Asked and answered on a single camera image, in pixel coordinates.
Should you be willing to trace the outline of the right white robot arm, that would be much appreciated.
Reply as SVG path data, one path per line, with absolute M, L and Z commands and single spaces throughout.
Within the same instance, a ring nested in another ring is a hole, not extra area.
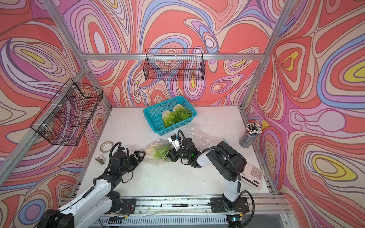
M 199 151 L 192 138 L 179 139 L 173 135 L 168 139 L 173 148 L 167 153 L 167 157 L 175 162 L 178 159 L 186 160 L 186 165 L 194 168 L 202 168 L 212 164 L 224 178 L 224 192 L 221 198 L 221 206 L 212 205 L 218 210 L 234 212 L 241 203 L 241 174 L 247 165 L 246 159 L 225 141 L 219 142 Z

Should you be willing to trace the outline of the chinese cabbage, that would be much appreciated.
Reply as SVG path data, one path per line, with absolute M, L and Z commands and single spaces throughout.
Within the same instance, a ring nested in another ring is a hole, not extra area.
M 174 108 L 173 108 L 173 111 L 176 113 L 176 115 L 178 116 L 178 118 L 181 121 L 192 117 L 192 112 L 190 112 L 189 110 L 187 110 L 181 104 L 175 105 Z
M 180 122 L 180 118 L 176 112 L 173 111 L 163 111 L 162 121 L 165 128 L 175 125 Z

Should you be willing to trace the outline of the zip bag with pink slider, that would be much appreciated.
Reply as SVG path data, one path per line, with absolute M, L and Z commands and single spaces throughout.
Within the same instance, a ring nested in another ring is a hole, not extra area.
M 152 165 L 159 166 L 164 162 L 170 162 L 170 150 L 174 149 L 173 145 L 168 140 L 157 139 L 149 144 L 145 149 L 144 160 Z

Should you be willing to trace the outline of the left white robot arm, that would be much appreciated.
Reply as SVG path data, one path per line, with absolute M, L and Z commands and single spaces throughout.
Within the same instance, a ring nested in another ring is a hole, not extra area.
M 109 162 L 104 172 L 93 179 L 91 187 L 80 196 L 57 210 L 47 210 L 41 216 L 36 228 L 88 228 L 96 219 L 106 213 L 119 214 L 124 208 L 126 215 L 117 216 L 123 220 L 132 212 L 132 206 L 124 204 L 120 193 L 114 189 L 120 183 L 127 183 L 123 176 L 131 174 L 144 160 L 146 152 L 129 149 L 117 142 L 109 152 Z

